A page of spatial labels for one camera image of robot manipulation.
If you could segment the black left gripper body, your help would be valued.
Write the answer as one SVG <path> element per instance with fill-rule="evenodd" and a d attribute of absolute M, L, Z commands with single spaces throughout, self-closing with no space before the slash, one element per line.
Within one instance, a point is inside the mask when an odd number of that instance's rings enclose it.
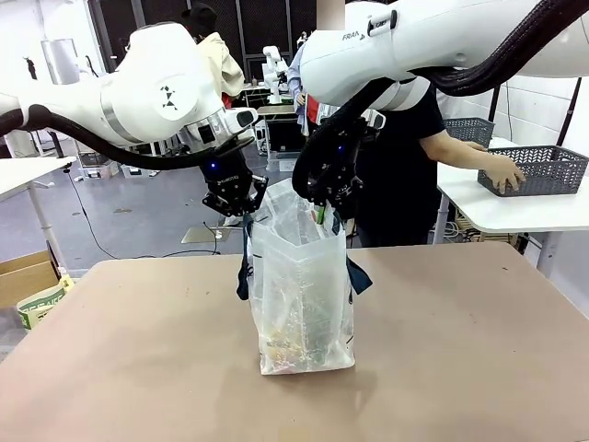
<path fill-rule="evenodd" d="M 241 149 L 206 160 L 201 172 L 208 190 L 222 198 L 244 198 L 252 184 L 252 172 Z"/>

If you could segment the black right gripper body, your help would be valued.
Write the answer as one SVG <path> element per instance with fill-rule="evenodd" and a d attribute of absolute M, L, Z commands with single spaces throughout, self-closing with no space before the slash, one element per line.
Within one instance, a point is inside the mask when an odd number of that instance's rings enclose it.
<path fill-rule="evenodd" d="M 342 130 L 329 131 L 313 142 L 311 187 L 341 187 L 355 176 L 355 163 L 367 125 L 354 123 Z"/>

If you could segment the translucent white shopping bag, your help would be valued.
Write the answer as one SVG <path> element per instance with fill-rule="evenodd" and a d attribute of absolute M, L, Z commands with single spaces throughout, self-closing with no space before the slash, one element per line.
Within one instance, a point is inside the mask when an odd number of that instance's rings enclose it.
<path fill-rule="evenodd" d="M 243 258 L 237 295 L 249 303 L 258 342 L 271 326 L 298 321 L 306 330 L 307 370 L 354 366 L 353 298 L 372 284 L 347 253 L 345 223 L 314 206 L 290 180 L 271 185 L 261 206 L 243 218 Z"/>

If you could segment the grey plastic mesh basket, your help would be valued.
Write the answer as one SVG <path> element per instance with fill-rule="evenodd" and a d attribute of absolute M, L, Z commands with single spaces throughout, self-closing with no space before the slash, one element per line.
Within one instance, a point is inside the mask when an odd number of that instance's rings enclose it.
<path fill-rule="evenodd" d="M 478 117 L 445 120 L 445 129 L 450 136 L 485 148 L 490 145 L 494 126 L 493 122 Z"/>
<path fill-rule="evenodd" d="M 509 157 L 525 175 L 517 191 L 507 184 L 501 193 L 480 170 L 478 183 L 500 197 L 575 194 L 589 165 L 589 157 L 556 145 L 499 147 L 490 152 Z"/>

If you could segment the person's right forearm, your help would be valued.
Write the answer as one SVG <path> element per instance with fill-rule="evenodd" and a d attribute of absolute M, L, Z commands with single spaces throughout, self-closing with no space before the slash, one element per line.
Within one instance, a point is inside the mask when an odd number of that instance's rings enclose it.
<path fill-rule="evenodd" d="M 463 142 L 465 141 L 446 137 L 442 142 L 438 162 L 458 169 L 483 169 L 491 154 L 488 151 L 475 150 Z"/>

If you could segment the person's right hand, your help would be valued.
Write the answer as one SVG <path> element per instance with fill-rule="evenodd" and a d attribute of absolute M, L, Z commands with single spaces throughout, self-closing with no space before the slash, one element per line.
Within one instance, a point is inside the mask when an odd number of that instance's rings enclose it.
<path fill-rule="evenodd" d="M 500 194 L 505 194 L 508 186 L 517 191 L 520 184 L 525 182 L 522 170 L 506 156 L 491 155 L 483 169 Z"/>

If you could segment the clear plastic storage bin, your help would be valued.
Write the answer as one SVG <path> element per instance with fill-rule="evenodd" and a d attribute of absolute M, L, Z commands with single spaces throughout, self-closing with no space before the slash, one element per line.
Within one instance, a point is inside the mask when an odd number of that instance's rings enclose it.
<path fill-rule="evenodd" d="M 119 164 L 109 161 L 103 165 L 81 167 L 79 172 L 84 180 L 107 180 L 119 173 Z"/>
<path fill-rule="evenodd" d="M 299 157 L 298 152 L 274 152 L 267 157 L 266 170 L 269 172 L 291 173 Z"/>
<path fill-rule="evenodd" d="M 141 169 L 127 165 L 122 165 L 121 171 L 125 179 L 153 178 L 159 173 L 159 170 Z"/>

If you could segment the person in black t-shirt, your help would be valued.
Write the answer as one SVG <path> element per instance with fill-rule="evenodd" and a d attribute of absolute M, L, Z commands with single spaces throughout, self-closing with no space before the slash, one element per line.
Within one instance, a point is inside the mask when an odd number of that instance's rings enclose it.
<path fill-rule="evenodd" d="M 437 165 L 445 129 L 436 90 L 408 110 L 387 111 L 376 141 L 361 148 L 356 170 L 364 188 L 355 222 L 365 248 L 424 245 L 441 202 Z"/>

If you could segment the black equipment case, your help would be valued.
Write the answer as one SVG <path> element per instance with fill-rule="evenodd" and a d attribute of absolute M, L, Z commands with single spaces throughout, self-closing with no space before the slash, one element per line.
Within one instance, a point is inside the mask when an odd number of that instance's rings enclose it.
<path fill-rule="evenodd" d="M 306 142 L 296 118 L 267 120 L 267 129 L 272 152 L 299 152 Z"/>

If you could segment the person in blue shirt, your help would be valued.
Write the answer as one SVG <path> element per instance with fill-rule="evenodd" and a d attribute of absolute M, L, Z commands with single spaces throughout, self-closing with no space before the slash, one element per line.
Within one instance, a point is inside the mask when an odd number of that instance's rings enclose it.
<path fill-rule="evenodd" d="M 345 0 L 317 0 L 317 29 L 343 29 L 345 22 Z M 317 128 L 319 103 L 307 93 L 306 83 L 300 73 L 301 59 L 306 43 L 297 49 L 294 59 L 287 70 L 287 86 L 294 101 L 294 113 L 297 116 L 301 133 L 308 138 Z"/>

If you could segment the person in beige hoodie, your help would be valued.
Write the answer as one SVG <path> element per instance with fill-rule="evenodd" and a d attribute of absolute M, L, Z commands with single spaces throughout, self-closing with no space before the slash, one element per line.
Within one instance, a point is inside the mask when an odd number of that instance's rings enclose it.
<path fill-rule="evenodd" d="M 232 101 L 239 96 L 244 87 L 243 72 L 230 55 L 229 49 L 216 31 L 216 12 L 208 5 L 191 0 L 191 8 L 181 14 L 182 23 L 189 31 L 200 51 L 210 65 L 214 77 L 214 88 L 225 107 L 231 108 Z"/>

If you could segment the colourful snack packet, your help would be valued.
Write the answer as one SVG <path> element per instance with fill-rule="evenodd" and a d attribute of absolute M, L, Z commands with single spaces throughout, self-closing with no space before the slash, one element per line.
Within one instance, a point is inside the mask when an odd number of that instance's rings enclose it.
<path fill-rule="evenodd" d="M 263 375 L 297 374 L 307 370 L 306 330 L 302 323 L 271 326 L 260 336 L 260 370 Z"/>

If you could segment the white height-adjustable table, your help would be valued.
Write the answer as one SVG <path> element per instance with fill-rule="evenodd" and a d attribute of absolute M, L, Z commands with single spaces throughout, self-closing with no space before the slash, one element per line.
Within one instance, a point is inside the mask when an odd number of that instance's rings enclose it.
<path fill-rule="evenodd" d="M 40 205 L 38 189 L 50 189 L 51 184 L 39 181 L 42 176 L 58 169 L 69 169 L 74 157 L 23 157 L 0 159 L 0 202 L 18 192 L 26 191 L 40 222 L 40 229 L 50 244 L 60 274 L 67 273 L 63 253 Z"/>

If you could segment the green and white paper sack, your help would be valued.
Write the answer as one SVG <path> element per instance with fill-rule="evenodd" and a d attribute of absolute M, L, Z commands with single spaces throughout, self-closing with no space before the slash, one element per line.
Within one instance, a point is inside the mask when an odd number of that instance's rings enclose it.
<path fill-rule="evenodd" d="M 23 327 L 30 331 L 58 304 L 72 289 L 75 282 L 65 274 L 55 286 L 41 290 L 17 303 L 17 313 Z"/>

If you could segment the brown cardboard box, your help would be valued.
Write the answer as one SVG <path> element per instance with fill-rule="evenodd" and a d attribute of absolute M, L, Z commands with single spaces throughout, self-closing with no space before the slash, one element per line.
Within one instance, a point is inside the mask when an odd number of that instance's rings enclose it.
<path fill-rule="evenodd" d="M 58 282 L 59 274 L 49 251 L 0 262 L 0 309 L 14 307 Z"/>

